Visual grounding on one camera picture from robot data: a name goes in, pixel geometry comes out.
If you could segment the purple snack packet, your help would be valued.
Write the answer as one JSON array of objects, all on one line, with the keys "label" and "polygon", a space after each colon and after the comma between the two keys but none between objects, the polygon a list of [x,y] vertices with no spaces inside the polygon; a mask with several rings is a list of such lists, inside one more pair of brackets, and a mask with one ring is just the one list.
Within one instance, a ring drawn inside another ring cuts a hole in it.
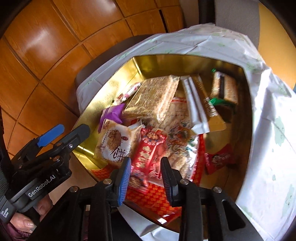
[{"label": "purple snack packet", "polygon": [[125,104],[121,103],[119,105],[114,105],[109,108],[106,108],[102,111],[99,127],[98,127],[98,133],[101,132],[101,129],[103,127],[103,123],[106,119],[115,121],[116,123],[122,124],[122,112],[125,109]]}]

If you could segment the green-edged cracker pack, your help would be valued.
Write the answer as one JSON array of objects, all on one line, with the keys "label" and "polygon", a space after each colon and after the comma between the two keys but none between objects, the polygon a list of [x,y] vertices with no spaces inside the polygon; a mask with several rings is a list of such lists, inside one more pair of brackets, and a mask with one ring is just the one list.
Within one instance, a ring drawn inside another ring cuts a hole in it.
[{"label": "green-edged cracker pack", "polygon": [[233,108],[238,105],[238,100],[237,81],[225,73],[215,71],[210,93],[211,104],[214,106],[224,105]]}]

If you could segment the small red candy packet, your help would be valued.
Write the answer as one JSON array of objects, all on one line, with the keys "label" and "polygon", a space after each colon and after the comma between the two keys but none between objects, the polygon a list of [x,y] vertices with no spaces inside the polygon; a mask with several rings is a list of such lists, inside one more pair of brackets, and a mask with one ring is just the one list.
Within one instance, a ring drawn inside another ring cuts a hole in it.
[{"label": "small red candy packet", "polygon": [[205,154],[206,157],[206,173],[213,174],[217,170],[235,164],[233,149],[230,144],[225,145],[221,150],[214,154]]}]

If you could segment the gold red gift box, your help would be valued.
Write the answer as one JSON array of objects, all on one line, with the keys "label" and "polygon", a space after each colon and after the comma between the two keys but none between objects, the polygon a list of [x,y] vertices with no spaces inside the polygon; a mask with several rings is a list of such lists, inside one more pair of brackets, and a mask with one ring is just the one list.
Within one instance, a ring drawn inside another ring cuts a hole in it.
[{"label": "gold red gift box", "polygon": [[132,160],[125,205],[178,232],[160,160],[183,178],[236,200],[250,155],[252,108],[241,67],[193,55],[136,56],[120,64],[79,117],[91,134],[74,156],[96,181]]}]

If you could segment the pink floral candy packet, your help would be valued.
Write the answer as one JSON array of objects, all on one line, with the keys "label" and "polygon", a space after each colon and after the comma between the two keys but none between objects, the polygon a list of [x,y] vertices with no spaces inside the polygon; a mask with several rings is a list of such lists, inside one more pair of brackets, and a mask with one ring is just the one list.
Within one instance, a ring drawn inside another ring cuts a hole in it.
[{"label": "pink floral candy packet", "polygon": [[113,105],[119,105],[125,102],[128,98],[133,96],[139,90],[140,86],[141,86],[140,82],[133,84],[128,90],[121,93],[117,98],[114,99]]}]

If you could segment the cloud-print white tablecloth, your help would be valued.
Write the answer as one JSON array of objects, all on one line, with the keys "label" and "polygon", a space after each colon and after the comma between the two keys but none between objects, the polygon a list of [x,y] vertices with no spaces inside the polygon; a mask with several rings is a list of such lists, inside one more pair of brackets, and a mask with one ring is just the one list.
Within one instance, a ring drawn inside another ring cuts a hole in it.
[{"label": "cloud-print white tablecloth", "polygon": [[99,67],[76,90],[84,110],[107,80],[138,55],[210,57],[243,68],[252,102],[252,144],[237,204],[264,240],[281,240],[295,218],[295,93],[246,36],[214,24],[156,34]]}]

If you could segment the flaky pastry white packet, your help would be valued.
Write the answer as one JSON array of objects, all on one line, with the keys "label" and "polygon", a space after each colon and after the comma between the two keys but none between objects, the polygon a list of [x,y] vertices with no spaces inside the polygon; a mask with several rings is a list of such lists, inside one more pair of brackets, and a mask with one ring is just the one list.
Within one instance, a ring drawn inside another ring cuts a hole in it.
[{"label": "flaky pastry white packet", "polygon": [[93,158],[120,167],[132,149],[132,131],[115,121],[105,119]]}]

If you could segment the white rice cake packet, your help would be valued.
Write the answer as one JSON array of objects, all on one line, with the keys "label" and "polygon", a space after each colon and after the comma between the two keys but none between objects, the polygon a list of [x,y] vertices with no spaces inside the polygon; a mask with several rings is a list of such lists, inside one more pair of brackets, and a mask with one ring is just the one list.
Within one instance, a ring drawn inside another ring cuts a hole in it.
[{"label": "white rice cake packet", "polygon": [[130,141],[130,151],[128,153],[128,156],[132,159],[135,155],[135,152],[138,148],[138,145],[141,140],[141,130],[142,128],[145,128],[145,125],[142,123],[141,120],[138,122],[128,126],[130,132],[131,132],[131,141]]}]

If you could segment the clear rice crisp pack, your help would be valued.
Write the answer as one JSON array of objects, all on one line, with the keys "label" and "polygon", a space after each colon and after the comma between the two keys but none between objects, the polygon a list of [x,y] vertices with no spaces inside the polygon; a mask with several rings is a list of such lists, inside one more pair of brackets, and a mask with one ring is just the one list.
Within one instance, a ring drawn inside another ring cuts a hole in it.
[{"label": "clear rice crisp pack", "polygon": [[179,80],[175,75],[146,79],[122,112],[123,117],[163,121]]}]

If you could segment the large orange rice-cracker bag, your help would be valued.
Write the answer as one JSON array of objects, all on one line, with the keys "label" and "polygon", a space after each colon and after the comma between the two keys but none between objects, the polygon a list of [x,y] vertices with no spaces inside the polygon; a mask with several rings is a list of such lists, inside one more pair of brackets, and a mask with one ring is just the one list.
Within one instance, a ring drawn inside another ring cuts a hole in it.
[{"label": "large orange rice-cracker bag", "polygon": [[[197,135],[190,128],[190,118],[185,98],[174,97],[166,112],[165,119],[158,123],[156,120],[144,122],[143,118],[135,118],[134,123],[142,121],[145,128],[153,131],[161,130],[166,134],[165,143],[161,144],[152,161],[147,179],[131,176],[125,196],[125,202],[135,204],[141,214],[151,219],[169,222],[181,214],[179,207],[171,207],[167,201],[161,175],[161,158],[167,157],[170,166],[178,170],[182,178],[192,180],[198,184],[201,180],[196,160],[205,148],[199,144],[201,135]],[[107,165],[93,173],[99,180],[103,180],[111,172],[120,167]]]}]

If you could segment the grey yellow blue chair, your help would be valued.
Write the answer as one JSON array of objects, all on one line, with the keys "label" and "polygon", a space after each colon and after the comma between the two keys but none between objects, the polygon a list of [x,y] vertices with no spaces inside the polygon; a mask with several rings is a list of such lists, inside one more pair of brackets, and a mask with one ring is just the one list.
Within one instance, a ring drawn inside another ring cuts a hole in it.
[{"label": "grey yellow blue chair", "polygon": [[247,35],[274,73],[295,89],[295,32],[266,1],[199,1],[199,23]]}]

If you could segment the red festive snack packet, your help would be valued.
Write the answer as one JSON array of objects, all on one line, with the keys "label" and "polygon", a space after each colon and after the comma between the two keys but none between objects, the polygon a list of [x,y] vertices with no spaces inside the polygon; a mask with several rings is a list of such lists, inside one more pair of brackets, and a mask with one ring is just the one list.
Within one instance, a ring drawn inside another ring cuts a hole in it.
[{"label": "red festive snack packet", "polygon": [[149,128],[142,128],[140,134],[141,140],[132,161],[131,176],[147,179],[157,149],[165,143],[167,136],[161,130],[153,131]]}]

